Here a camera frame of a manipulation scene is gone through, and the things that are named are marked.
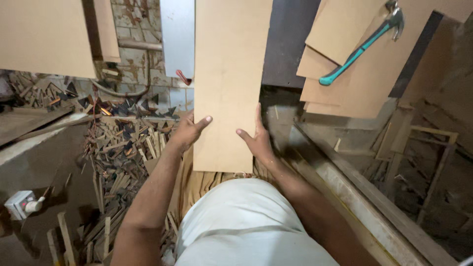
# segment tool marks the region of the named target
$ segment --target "electrical wire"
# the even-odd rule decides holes
[[[473,256],[469,257],[468,259],[462,261],[458,266],[469,266],[473,264]]]

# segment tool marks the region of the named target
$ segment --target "person's right hand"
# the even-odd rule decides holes
[[[245,130],[237,129],[236,133],[246,142],[251,153],[262,163],[274,160],[275,156],[271,148],[269,133],[261,122],[261,103],[256,107],[256,130],[252,138]]]

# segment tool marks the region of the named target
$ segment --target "wooden board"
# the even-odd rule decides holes
[[[306,44],[343,65],[385,0],[329,0],[318,15]]]
[[[309,132],[307,136],[303,131],[304,125],[297,124],[291,131],[298,138],[310,138],[309,143],[315,149],[322,151],[334,164],[333,169],[339,169],[346,178],[388,219],[392,225],[433,265],[454,266],[457,264],[439,244],[430,238],[419,226],[417,226],[406,214],[404,214],[394,203],[387,199],[373,184],[362,176],[353,166],[345,161],[340,154],[325,142],[315,132]]]
[[[340,87],[321,86],[319,80],[306,79],[300,100],[310,103],[320,103],[340,106],[345,96],[344,90]]]
[[[14,108],[12,112],[0,114],[0,146],[65,114],[70,108],[47,113],[46,110]]]
[[[337,68],[337,64],[306,45],[296,75],[318,80],[335,68]]]
[[[272,0],[196,2],[195,121],[213,121],[194,144],[194,170],[253,171],[235,130],[254,135],[271,9]]]
[[[460,2],[457,0],[456,7],[468,9],[471,13],[473,2],[459,5]],[[356,118],[376,117],[435,6],[428,0],[399,0],[399,5],[408,19],[401,38],[393,42],[392,30],[381,36],[330,86],[334,92],[338,89],[344,91],[341,106],[314,103],[309,104],[308,112]],[[371,35],[383,20],[384,16],[376,16],[362,39]]]
[[[0,24],[0,69],[96,77],[81,0],[4,0]]]
[[[100,56],[103,61],[120,63],[112,4],[109,0],[94,0],[94,7],[100,40]]]

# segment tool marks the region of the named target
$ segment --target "metal pipe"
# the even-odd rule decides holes
[[[163,44],[139,42],[133,39],[119,39],[118,46],[121,48],[133,48],[149,51],[162,51]]]

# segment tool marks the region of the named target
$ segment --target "hammer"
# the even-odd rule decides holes
[[[393,40],[397,41],[404,29],[404,14],[400,7],[397,5],[397,0],[389,0],[385,4],[386,8],[390,11],[388,17],[384,20],[381,26],[355,51],[353,51],[348,57],[344,65],[341,65],[334,69],[329,74],[319,78],[319,83],[324,86],[330,86],[337,77],[339,77],[348,67],[357,60],[363,52],[368,49],[380,36],[386,33],[391,28],[394,28]]]

